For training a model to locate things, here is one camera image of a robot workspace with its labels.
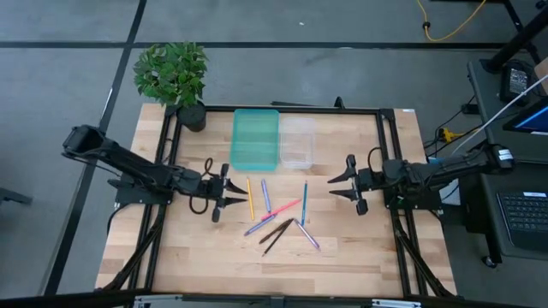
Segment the colored pencil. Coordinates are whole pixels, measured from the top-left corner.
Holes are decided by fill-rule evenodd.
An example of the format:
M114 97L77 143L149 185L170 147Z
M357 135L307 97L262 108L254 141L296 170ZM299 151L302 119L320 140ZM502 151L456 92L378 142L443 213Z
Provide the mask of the colored pencil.
M247 195L249 196L249 210L251 211L251 220L255 220L255 211L253 210L253 197L251 196L251 184L247 178Z
M271 200L268 198L268 191L266 190L266 181L265 179L261 180L260 185L263 187L263 194L265 195L266 211L271 212Z
M308 181L305 181L305 193L302 197L302 217L301 217L301 226L305 225L305 216L307 215L307 192L308 192Z
M266 225L268 222L271 222L272 219L276 218L276 215L272 215L268 218L266 218L264 221L262 222L259 222L258 224L254 225L252 228L250 228L248 231L246 231L245 234L243 234L243 236L248 236L250 235L251 233L259 230L259 228L263 227L264 225Z
M297 222L296 219L293 219L293 221L297 224L297 226L299 226L299 229L302 231L302 233L308 238L308 240L310 240L310 242L312 243L312 245L314 245L314 247L316 247L316 249L319 250L319 244L318 242L304 229L304 227L302 227L299 222Z
M266 214L266 215L262 216L262 217L260 218L260 220L265 220L266 218L268 218L268 217L270 217L270 216L272 216L272 215L276 215L277 213L281 212L282 210L288 209L289 207L291 207L291 206L293 206L293 205L295 205L295 204L298 204L300 201L301 201L300 199L297 199L297 200L295 200L295 201L291 201L291 202L289 202L288 204L282 206L281 208L279 208L279 209L277 209L277 210L273 210L272 213Z

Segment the black pencil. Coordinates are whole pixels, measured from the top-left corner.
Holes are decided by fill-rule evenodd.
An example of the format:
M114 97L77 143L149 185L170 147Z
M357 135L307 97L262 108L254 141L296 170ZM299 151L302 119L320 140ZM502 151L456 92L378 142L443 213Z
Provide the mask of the black pencil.
M287 230L287 228L289 228L289 225L291 224L291 221L289 221L289 223L284 223L284 224L285 224L285 226L283 226L282 231L280 231L280 233L277 235L277 237L271 242L270 245L268 245L268 248L266 248L265 252L263 253L263 257L274 246L274 244L277 242L277 239L279 239L280 236L282 236L282 234L285 232L285 230Z

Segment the blue pencil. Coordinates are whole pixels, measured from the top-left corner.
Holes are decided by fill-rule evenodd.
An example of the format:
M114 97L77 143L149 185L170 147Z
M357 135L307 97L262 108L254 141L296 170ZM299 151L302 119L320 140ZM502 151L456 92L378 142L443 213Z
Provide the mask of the blue pencil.
M256 224L255 226L253 226L252 228L250 228L248 231L246 231L245 234L243 234L243 236L248 236L250 235L251 233L259 230L259 228L263 227L264 225L266 225L269 221L271 221L272 219L276 218L276 215L272 215L268 218L266 218L264 221L262 222L259 222L258 224Z
M305 225L305 216L307 215L307 191L308 191L308 181L305 181L305 195L304 197L302 197L301 226Z

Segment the black wire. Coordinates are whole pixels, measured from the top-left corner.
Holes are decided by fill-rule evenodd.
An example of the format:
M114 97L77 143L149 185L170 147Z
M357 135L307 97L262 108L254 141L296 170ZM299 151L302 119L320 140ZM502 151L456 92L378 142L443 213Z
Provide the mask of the black wire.
M114 171L112 171L112 170L110 170L110 169L107 169L107 168L105 168L105 167L101 167L101 166L97 165L96 163L90 163L90 162L88 162L88 161L86 161L86 160L78 159L78 158L75 158L75 157L69 157L69 156L65 156L65 157L68 158L68 159L74 160L75 162L84 163L84 164L89 165L89 166L92 166L92 167L97 167L97 168L102 169L102 170L104 170L104 171L106 171L106 172L110 172L110 173L112 173L113 175L115 175L115 176L117 176L117 177L121 177L121 175L119 175L118 173L116 173L116 172L114 172Z
M510 116L515 116L515 115L517 115L518 113L519 113L519 112L513 112L513 113L511 113L511 114L509 114L509 115L501 116L501 117L499 117L498 119L496 119L495 121L500 121L500 120L506 119L506 118L508 118L508 117L510 117ZM437 154L439 151L443 150L446 146L452 144L453 142L459 140L459 139L462 138L462 137L465 137L465 136L468 135L469 133L471 133L471 132L473 132L474 130L480 128L482 125L483 125L483 124L480 124L480 125L478 125L477 127L474 127L474 128L472 128L472 129L470 129L469 131L465 132L465 133L462 134L461 136L456 137L455 139L451 140L451 142L449 142L449 143L445 144L444 146L442 146L441 148L439 148L439 150L436 150L435 152L433 152L433 153L431 153L431 154L426 154L426 155L427 155L428 157L430 157L430 156L432 156L432 155L434 155L434 154Z
M472 103L472 101L474 100L475 97L476 97L476 96L473 95L473 96L468 100L468 103L466 103L466 105L470 105L470 104ZM455 113L449 120L447 120L447 121L443 122L442 124L440 124L440 125L436 128L436 130L434 131L434 139L438 139L438 138L439 138L439 136L438 136L438 131L439 131L439 129L440 129L443 125L449 123L450 121L453 121L453 119L455 119L456 116L460 115L463 111L464 111L464 109L463 109L463 107L461 107L461 109L460 109L457 113ZM438 157L438 143L436 142L434 145L435 145L435 147L434 147L434 153L433 153L433 154L435 154L435 157Z
M369 153L367 154L367 166L369 166L369 169L372 171L372 168L371 168L371 154L375 151L375 150L380 150L380 146L375 146L374 148L372 148Z
M206 175L209 175L209 176L213 176L209 170L211 170L211 166L213 166L213 158L209 157L205 160L205 163L204 163L204 173L202 174L202 178ZM203 210L196 210L192 204L192 199L193 199L193 196L191 195L190 197L188 197L188 207L190 207L190 211L192 211L194 214L196 215L202 215L204 213L206 213L207 211L207 207L209 206L209 200L206 199L205 200L205 206L204 206L204 209Z
M442 222L442 218L438 214L436 214L435 211L433 211L433 210L428 210L428 211L431 212L432 215L434 215L434 217L436 217L439 220L440 223Z
M122 206L120 205L117 209L115 209L112 214L110 214L110 217L109 217L109 222L107 222L106 224L106 234L109 235L109 232L110 232L110 224L112 223L112 218L114 218L114 216L116 215L117 212L119 212L121 209L123 209L124 207L126 207L125 205Z
M453 193L456 192L456 190L459 188L459 186L457 185L447 196L445 196L444 198L442 198L442 202L444 200L446 200L450 195L452 195Z
M422 144L422 148L426 150L426 149L428 149L429 147L435 145L437 142L439 142L439 138L434 139L434 140L428 140L427 142L424 142L424 143Z

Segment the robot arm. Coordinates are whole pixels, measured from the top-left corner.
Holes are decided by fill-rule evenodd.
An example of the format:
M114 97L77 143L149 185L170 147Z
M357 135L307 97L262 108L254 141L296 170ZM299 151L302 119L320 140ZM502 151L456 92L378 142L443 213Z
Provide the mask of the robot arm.
M501 145L485 145L465 155L445 158L441 163L386 160L383 162L382 171L379 172L369 168L356 171L354 155L347 156L346 165L345 172L328 183L352 180L352 188L330 193L357 201L358 215L365 215L367 202L361 196L361 192L393 189L399 196L417 199L423 193L436 192L464 175L510 172L515 163L508 149Z
M197 171L181 166L170 166L162 163L152 163L143 157L121 147L117 142L108 139L98 128L87 125L74 127L63 143L63 156L88 163L99 160L112 168L124 173L131 181L110 180L109 183L117 189L134 188L152 194L171 194L178 192L195 198L205 198L216 201L212 220L218 222L220 210L227 205L246 201L240 198L224 197L225 190L234 193L246 192L236 187L227 177L229 165L223 164L219 175L210 174L203 180L203 175Z

